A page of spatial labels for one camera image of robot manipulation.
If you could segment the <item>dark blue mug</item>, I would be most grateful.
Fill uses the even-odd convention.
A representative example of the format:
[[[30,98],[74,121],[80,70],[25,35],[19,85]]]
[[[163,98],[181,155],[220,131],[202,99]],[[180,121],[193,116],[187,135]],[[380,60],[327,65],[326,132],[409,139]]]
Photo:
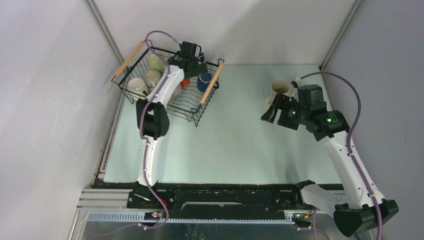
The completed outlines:
[[[196,84],[197,89],[200,92],[204,93],[206,89],[208,88],[212,78],[213,78],[213,74],[210,72],[208,72],[207,74],[198,76],[197,84]]]

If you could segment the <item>floral painted ceramic mug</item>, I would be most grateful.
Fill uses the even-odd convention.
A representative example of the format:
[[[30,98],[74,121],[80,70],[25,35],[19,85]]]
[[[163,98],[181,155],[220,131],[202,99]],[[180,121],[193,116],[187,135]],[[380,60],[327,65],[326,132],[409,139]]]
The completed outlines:
[[[288,96],[291,91],[291,84],[285,79],[276,79],[271,84],[270,93],[266,98],[266,103],[271,105],[277,94]]]

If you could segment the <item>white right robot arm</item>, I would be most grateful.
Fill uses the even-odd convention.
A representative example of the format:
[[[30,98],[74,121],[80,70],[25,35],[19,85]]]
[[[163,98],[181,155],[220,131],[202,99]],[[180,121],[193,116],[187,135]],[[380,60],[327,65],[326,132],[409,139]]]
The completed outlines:
[[[275,93],[268,104],[261,120],[292,130],[305,126],[325,149],[345,192],[341,197],[316,183],[302,182],[300,190],[291,194],[291,204],[297,209],[311,205],[330,215],[345,237],[376,229],[380,240],[383,225],[399,212],[399,206],[386,199],[372,180],[352,141],[353,127],[340,111],[327,109],[323,89],[317,84],[301,85],[297,97]]]

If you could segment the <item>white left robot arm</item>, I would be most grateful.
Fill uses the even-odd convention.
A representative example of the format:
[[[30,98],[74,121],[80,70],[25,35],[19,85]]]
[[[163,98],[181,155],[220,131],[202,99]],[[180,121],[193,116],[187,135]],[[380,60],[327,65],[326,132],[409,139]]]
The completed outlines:
[[[208,73],[201,46],[189,41],[183,41],[179,46],[180,50],[167,60],[160,57],[165,63],[163,76],[145,99],[136,102],[138,128],[144,147],[137,181],[146,187],[158,181],[157,161],[163,137],[170,127],[167,105],[172,94],[183,80]]]

